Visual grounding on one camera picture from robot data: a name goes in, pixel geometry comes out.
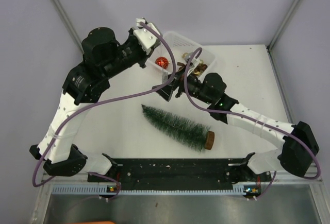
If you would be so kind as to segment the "brown and gold ornament garland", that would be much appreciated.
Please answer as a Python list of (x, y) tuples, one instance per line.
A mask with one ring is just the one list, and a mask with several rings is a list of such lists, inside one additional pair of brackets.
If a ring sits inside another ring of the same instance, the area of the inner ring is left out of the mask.
[[(185, 62), (177, 62), (178, 70), (176, 72), (178, 73), (184, 71), (187, 62), (188, 60), (185, 60)], [(207, 68), (208, 65), (205, 64), (203, 60), (200, 60), (198, 65), (194, 65), (192, 62), (192, 65), (189, 67), (187, 76), (193, 75), (199, 77), (203, 72), (206, 71)]]

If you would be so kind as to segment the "white plastic basket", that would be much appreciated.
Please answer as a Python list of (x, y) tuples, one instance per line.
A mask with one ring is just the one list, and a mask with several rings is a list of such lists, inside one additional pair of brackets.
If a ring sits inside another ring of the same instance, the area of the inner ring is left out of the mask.
[[(206, 47), (174, 32), (174, 31), (168, 31), (163, 35), (164, 40), (169, 45), (176, 63), (177, 62), (185, 62), (182, 58), (182, 54), (184, 53), (191, 53), (195, 51), (197, 48), (201, 47), (202, 53), (199, 56), (200, 60), (203, 60), (205, 64), (208, 65), (208, 68), (205, 72), (203, 72), (198, 78), (202, 80), (206, 74), (208, 74), (212, 68), (215, 66), (216, 63), (216, 55), (212, 53), (209, 49)], [(165, 70), (155, 64), (155, 60), (158, 57), (166, 57), (169, 61), (169, 66)], [(168, 51), (164, 47), (163, 44), (160, 44), (155, 51), (153, 52), (152, 56), (147, 60), (147, 67), (151, 68), (151, 71), (153, 72), (154, 76), (162, 76), (162, 73), (164, 74), (170, 74), (172, 73), (172, 61), (169, 56)]]

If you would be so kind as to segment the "small green christmas tree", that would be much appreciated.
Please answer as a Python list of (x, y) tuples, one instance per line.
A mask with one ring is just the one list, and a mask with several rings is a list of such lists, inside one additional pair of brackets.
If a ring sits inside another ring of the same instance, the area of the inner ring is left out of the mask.
[(210, 127), (160, 108), (142, 105), (146, 120), (171, 139), (195, 151), (212, 150), (215, 133)]

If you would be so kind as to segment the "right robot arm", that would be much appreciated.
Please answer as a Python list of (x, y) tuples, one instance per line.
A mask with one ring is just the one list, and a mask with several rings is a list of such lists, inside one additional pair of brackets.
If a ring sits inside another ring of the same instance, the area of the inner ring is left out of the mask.
[(175, 73), (168, 85), (156, 85), (153, 89), (166, 101), (185, 93), (189, 99), (196, 98), (209, 107), (212, 118), (225, 124), (242, 128), (275, 146), (275, 149), (249, 153), (241, 169), (244, 179), (254, 180), (266, 171), (286, 170), (297, 177), (306, 178), (307, 170), (314, 162), (319, 146), (309, 124), (280, 122), (259, 114), (225, 93), (226, 84), (217, 73), (207, 74), (203, 81), (193, 74), (185, 77), (184, 71)]

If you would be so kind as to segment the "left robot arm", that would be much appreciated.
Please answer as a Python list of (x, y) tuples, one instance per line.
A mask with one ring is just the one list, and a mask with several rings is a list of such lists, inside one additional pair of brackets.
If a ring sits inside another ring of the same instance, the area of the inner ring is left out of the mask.
[(159, 45), (157, 37), (160, 32), (153, 23), (141, 26), (144, 21), (137, 20), (137, 28), (129, 30), (123, 44), (107, 27), (92, 30), (82, 41), (82, 62), (69, 71), (64, 81), (60, 104), (45, 138), (30, 148), (33, 157), (45, 161), (43, 168), (50, 176), (71, 177), (83, 171), (98, 173), (106, 181), (116, 177), (117, 169), (108, 155), (86, 154), (73, 144), (87, 112), (76, 117), (72, 115), (97, 103), (109, 89), (112, 77), (136, 63), (145, 67), (147, 59)]

